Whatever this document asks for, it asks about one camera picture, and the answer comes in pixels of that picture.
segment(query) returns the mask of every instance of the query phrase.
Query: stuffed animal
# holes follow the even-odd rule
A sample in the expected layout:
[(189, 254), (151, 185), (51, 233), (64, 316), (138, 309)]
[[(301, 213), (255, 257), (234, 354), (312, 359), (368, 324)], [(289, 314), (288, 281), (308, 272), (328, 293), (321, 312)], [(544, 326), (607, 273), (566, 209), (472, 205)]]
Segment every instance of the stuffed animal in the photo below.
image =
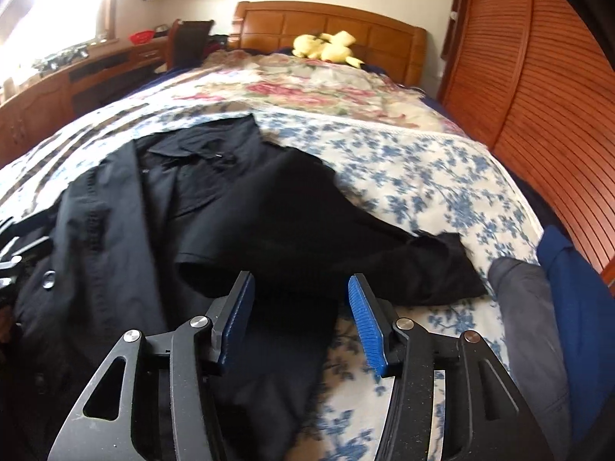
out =
[(294, 40), (293, 55), (308, 59), (321, 59), (335, 64), (348, 63), (361, 68), (363, 61), (352, 56), (349, 48), (356, 39), (346, 31), (336, 35), (323, 33), (318, 38), (309, 34), (298, 36)]

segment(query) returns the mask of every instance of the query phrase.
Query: blue floral bedsheet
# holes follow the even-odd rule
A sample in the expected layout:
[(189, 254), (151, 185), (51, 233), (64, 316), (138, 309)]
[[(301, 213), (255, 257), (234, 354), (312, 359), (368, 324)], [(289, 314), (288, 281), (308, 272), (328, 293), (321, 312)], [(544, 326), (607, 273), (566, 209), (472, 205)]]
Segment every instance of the blue floral bedsheet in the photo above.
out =
[[(453, 134), (241, 103), (173, 101), (153, 106), (128, 101), (86, 115), (0, 170), (0, 218), (51, 205), (79, 174), (131, 139), (248, 112), (270, 140), (326, 161), (337, 172), (339, 188), (357, 206), (407, 231), (460, 232), (484, 279), (496, 257), (514, 255), (535, 262), (542, 229), (482, 144)], [(500, 312), (490, 295), (447, 307), (400, 307), (399, 312), (442, 334), (475, 329), (507, 365)], [(341, 317), (317, 407), (288, 460), (373, 459), (391, 388), (392, 380), (380, 379), (367, 365), (352, 318)], [(442, 447), (443, 393), (439, 372), (430, 460), (439, 459)]]

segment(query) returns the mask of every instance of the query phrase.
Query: red bowl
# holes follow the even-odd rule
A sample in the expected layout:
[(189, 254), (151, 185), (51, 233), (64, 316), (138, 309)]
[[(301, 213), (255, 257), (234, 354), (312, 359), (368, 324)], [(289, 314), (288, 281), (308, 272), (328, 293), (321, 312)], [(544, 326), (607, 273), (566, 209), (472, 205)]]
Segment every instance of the red bowl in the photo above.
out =
[(131, 37), (130, 37), (130, 41), (132, 41), (132, 43), (134, 45), (144, 45), (146, 43), (149, 43), (150, 41), (152, 41), (152, 38), (154, 37), (156, 33), (154, 31), (141, 31), (139, 33), (134, 33)]

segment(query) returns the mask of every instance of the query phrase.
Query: floral blanket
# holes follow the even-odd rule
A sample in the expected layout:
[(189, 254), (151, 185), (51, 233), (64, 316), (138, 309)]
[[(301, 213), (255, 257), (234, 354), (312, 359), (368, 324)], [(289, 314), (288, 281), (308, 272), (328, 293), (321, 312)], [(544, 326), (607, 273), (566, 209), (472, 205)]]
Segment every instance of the floral blanket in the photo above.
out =
[[(241, 66), (225, 69), (220, 61), (247, 61), (247, 70)], [(288, 67), (307, 68), (306, 76), (300, 76), (303, 79), (296, 83), (300, 93), (279, 95), (285, 90), (273, 87), (278, 85), (275, 70)], [(491, 261), (501, 255), (535, 262), (535, 245), (542, 234), (540, 225), (525, 198), (484, 146), (451, 134), (458, 129), (448, 129), (448, 122), (423, 106), (415, 94), (396, 91), (382, 78), (349, 67), (341, 72), (328, 64), (320, 68), (320, 64), (302, 66), (285, 56), (222, 55), (210, 58), (205, 70), (180, 76), (88, 114), (0, 170), (0, 219), (48, 207), (78, 175), (131, 139), (252, 112), (268, 139), (314, 154), (334, 168), (339, 188), (357, 206), (408, 231), (460, 232), (484, 278)], [(337, 77), (338, 73), (353, 77), (353, 86), (345, 86), (345, 92), (324, 85), (316, 88), (318, 77)], [(294, 84), (295, 78), (287, 78), (287, 84)], [(265, 88), (270, 91), (267, 96), (263, 94)], [(353, 88), (373, 95), (359, 94)], [(340, 100), (322, 104), (325, 113), (307, 112), (315, 105), (305, 102), (312, 98), (309, 91), (315, 99), (340, 95)], [(224, 100), (212, 98), (213, 92)], [(365, 99), (365, 103), (353, 104), (353, 98)], [(278, 102), (299, 110), (273, 106)], [(415, 103), (421, 105), (411, 109)], [(402, 128), (391, 126), (396, 117)], [(408, 129), (410, 124), (417, 126)], [(399, 307), (398, 311), (429, 331), (458, 335), (475, 329), (507, 364), (500, 312), (491, 296), (447, 307)], [(380, 379), (367, 365), (350, 314), (337, 323), (323, 376), (317, 405), (289, 452), (288, 461), (373, 459), (386, 419), (392, 380)], [(439, 459), (442, 449), (442, 373), (437, 373), (434, 384), (430, 460)]]

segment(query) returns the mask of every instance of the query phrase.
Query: wooden headboard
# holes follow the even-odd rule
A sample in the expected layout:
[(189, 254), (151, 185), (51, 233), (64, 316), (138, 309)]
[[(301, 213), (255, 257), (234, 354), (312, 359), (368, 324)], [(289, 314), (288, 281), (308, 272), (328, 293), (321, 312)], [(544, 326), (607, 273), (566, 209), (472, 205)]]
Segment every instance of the wooden headboard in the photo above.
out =
[(273, 52), (293, 46), (301, 34), (347, 31), (356, 39), (356, 57), (382, 67), (396, 83), (411, 86), (421, 79), (426, 31), (356, 8), (309, 2), (239, 2), (230, 48)]
[(469, 0), (464, 15), (442, 103), (613, 283), (615, 72), (566, 0)]

